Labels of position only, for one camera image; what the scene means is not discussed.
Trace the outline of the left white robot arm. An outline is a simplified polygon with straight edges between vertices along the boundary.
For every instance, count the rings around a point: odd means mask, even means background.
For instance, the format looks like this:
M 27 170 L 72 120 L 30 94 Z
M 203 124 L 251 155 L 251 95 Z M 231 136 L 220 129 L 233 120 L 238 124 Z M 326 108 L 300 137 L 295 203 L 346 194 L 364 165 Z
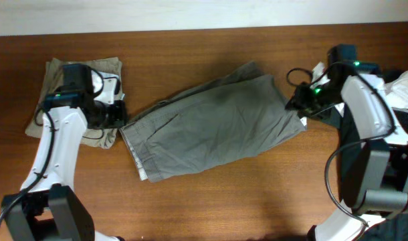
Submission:
M 38 107 L 42 132 L 31 170 L 19 193 L 1 202 L 0 227 L 6 224 L 13 240 L 112 239 L 96 231 L 74 192 L 74 174 L 86 131 L 126 124 L 120 77 L 85 64 L 64 65 L 62 77 Z

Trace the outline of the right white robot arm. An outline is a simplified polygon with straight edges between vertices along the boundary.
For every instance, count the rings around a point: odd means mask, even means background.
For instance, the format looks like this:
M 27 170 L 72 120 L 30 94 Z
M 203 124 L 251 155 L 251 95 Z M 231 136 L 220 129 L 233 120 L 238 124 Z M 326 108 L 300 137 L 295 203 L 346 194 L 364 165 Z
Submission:
M 359 151 L 341 175 L 340 199 L 334 196 L 329 177 L 324 178 L 337 209 L 311 227 L 307 239 L 358 240 L 369 228 L 408 214 L 408 133 L 387 100 L 379 66 L 358 60 L 354 45 L 334 46 L 328 51 L 328 67 L 307 75 L 310 82 L 296 85 L 286 109 L 322 121 L 337 104 L 344 104 L 359 136 L 328 158 L 325 172 L 342 152 Z

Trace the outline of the black garment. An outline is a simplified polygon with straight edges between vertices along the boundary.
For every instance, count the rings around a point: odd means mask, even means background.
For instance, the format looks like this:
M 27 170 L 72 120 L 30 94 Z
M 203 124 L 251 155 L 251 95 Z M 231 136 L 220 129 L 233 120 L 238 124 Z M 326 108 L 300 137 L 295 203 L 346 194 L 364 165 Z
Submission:
M 386 84 L 394 81 L 397 77 L 400 77 L 403 72 L 405 71 L 391 70 L 385 72 L 384 80 Z M 408 112 L 396 110 L 395 108 L 394 111 L 401 126 L 408 134 Z M 326 121 L 326 123 L 339 130 L 340 145 L 349 144 L 359 140 L 359 134 L 357 133 L 349 109 L 345 108 L 342 116 L 339 115 L 338 111 L 334 111 L 334 116 Z M 373 226 L 361 236 L 361 240 L 408 241 L 408 214 L 400 214 L 392 220 L 386 220 Z

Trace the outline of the white shirt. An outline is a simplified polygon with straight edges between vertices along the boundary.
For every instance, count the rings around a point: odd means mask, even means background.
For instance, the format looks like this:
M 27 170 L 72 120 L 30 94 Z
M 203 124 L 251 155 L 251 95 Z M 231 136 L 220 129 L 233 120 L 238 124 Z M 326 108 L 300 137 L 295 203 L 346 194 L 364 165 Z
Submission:
M 376 89 L 385 93 L 383 97 L 392 108 L 408 112 L 408 71 L 388 84 L 377 84 Z

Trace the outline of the beige shorts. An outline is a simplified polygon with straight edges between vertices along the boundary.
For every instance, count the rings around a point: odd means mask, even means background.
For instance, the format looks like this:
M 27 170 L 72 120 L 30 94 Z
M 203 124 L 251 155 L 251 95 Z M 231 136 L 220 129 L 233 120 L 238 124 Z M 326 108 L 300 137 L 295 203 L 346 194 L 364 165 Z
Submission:
M 38 123 L 42 123 L 43 114 L 42 111 L 37 113 L 38 107 L 40 106 L 46 94 L 53 92 L 57 87 L 63 84 L 62 66 L 65 64 L 85 64 L 93 69 L 96 69 L 99 72 L 117 75 L 119 77 L 119 80 L 121 80 L 122 62 L 117 57 L 89 60 L 85 62 L 67 62 L 59 60 L 57 58 L 52 58 L 51 61 L 45 63 L 45 75 L 43 77 L 39 99 L 35 108 L 35 114 L 37 114 Z M 116 133 L 116 129 L 87 129 L 84 133 L 84 137 L 81 140 L 81 144 L 90 147 L 109 149 L 115 142 Z

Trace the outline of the grey cargo shorts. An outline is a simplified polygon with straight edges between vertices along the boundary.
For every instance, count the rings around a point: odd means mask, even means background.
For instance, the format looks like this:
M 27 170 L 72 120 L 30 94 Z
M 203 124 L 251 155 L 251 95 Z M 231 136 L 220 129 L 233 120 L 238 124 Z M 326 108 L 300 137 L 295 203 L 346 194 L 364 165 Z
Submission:
M 162 100 L 120 133 L 140 178 L 158 182 L 255 157 L 306 130 L 274 77 L 249 62 Z

